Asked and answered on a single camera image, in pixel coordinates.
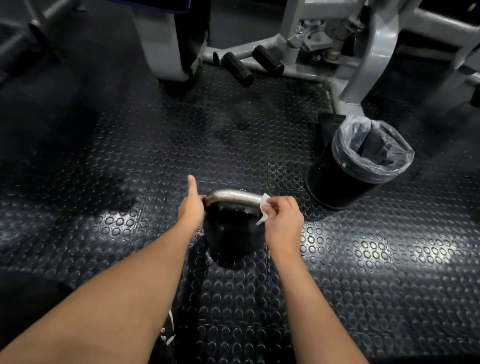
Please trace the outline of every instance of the kettlebell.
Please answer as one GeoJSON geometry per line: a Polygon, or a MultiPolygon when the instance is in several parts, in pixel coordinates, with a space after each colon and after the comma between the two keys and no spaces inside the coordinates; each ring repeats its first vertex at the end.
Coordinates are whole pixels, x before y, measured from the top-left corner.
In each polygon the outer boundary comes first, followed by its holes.
{"type": "Polygon", "coordinates": [[[233,189],[212,191],[205,197],[205,238],[211,249],[227,261],[237,261],[260,250],[265,242],[262,196],[233,189]]]}

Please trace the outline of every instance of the trash bag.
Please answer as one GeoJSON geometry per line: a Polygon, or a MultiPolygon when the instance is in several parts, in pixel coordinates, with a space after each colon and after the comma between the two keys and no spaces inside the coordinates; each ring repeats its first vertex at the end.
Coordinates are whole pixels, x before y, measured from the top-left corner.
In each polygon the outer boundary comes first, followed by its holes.
{"type": "Polygon", "coordinates": [[[386,122],[348,115],[334,135],[332,154],[350,176],[385,183],[410,166],[415,152],[386,122]]]}

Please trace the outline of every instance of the white tissue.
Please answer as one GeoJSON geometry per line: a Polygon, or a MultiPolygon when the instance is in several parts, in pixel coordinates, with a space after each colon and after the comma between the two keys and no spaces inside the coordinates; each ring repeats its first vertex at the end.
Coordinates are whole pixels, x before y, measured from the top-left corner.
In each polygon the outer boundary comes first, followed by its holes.
{"type": "Polygon", "coordinates": [[[263,216],[262,216],[262,218],[261,218],[260,220],[258,220],[258,222],[257,222],[256,225],[260,225],[262,222],[265,222],[265,221],[267,221],[267,219],[268,219],[268,215],[267,215],[267,213],[264,211],[264,206],[265,206],[265,205],[271,206],[269,203],[267,203],[267,199],[269,199],[269,198],[270,198],[269,195],[264,194],[264,195],[262,196],[262,199],[260,200],[260,210],[261,210],[263,216]]]}

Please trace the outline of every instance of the rubber floor mat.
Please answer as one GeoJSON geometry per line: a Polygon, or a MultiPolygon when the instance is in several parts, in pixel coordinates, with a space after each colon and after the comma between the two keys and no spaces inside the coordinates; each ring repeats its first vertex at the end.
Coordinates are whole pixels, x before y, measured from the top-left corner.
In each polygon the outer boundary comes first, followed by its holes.
{"type": "MultiPolygon", "coordinates": [[[[468,103],[441,118],[421,108],[445,65],[392,61],[364,108],[411,142],[414,164],[329,212],[303,186],[317,113],[332,112],[325,85],[258,74],[244,89],[209,65],[189,90],[159,84],[128,9],[109,2],[72,14],[52,42],[59,63],[0,89],[1,266],[76,288],[172,226],[193,174],[201,193],[295,196],[302,259],[368,358],[479,353],[479,116],[468,103]]],[[[200,233],[174,316],[179,363],[293,360],[265,249],[225,266],[200,233]]]]}

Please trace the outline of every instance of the kettlebell handle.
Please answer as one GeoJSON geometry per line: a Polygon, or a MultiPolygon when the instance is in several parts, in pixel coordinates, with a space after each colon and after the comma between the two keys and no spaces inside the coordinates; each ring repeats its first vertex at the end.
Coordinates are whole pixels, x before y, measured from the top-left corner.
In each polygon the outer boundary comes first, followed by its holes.
{"type": "Polygon", "coordinates": [[[205,206],[207,207],[215,202],[230,202],[233,204],[251,206],[260,209],[261,199],[262,196],[259,194],[252,194],[251,192],[225,188],[210,192],[207,196],[205,196],[204,202],[205,206]]]}

